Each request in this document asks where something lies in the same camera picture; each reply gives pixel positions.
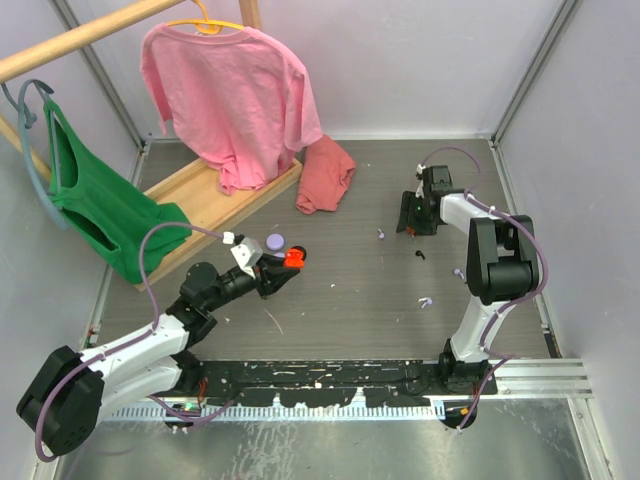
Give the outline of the orange earbud case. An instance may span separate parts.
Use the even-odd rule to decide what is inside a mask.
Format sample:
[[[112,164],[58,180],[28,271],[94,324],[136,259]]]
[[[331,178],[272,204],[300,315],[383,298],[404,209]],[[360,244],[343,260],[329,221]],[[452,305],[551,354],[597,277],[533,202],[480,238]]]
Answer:
[[[283,266],[285,268],[302,269],[305,265],[306,250],[296,246],[288,249],[285,253]]]

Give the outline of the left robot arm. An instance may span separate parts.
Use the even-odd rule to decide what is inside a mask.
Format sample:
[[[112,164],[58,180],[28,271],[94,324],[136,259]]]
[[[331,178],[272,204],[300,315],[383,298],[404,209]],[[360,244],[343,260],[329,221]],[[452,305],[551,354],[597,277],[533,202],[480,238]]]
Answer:
[[[16,407],[35,434],[37,457],[51,462],[72,452],[128,403],[170,390],[194,393],[199,363],[189,349],[216,325],[214,311],[252,291],[266,299],[303,267],[293,256],[269,254],[248,270],[235,266],[225,273],[201,262],[188,270],[177,300],[151,324],[99,347],[54,350]]]

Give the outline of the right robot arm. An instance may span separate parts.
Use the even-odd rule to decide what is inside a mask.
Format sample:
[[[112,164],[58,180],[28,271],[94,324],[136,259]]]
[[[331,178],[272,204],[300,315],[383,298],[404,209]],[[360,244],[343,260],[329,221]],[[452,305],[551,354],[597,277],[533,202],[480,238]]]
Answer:
[[[492,375],[494,329],[515,305],[544,288],[547,266],[530,217],[509,216],[483,204],[471,191],[455,188],[445,165],[422,162],[416,177],[416,189],[402,195],[396,230],[434,236],[439,226],[450,225],[466,236],[463,280],[470,301],[461,324],[435,363],[326,360],[307,370],[314,387],[361,385],[409,397],[477,393]]]

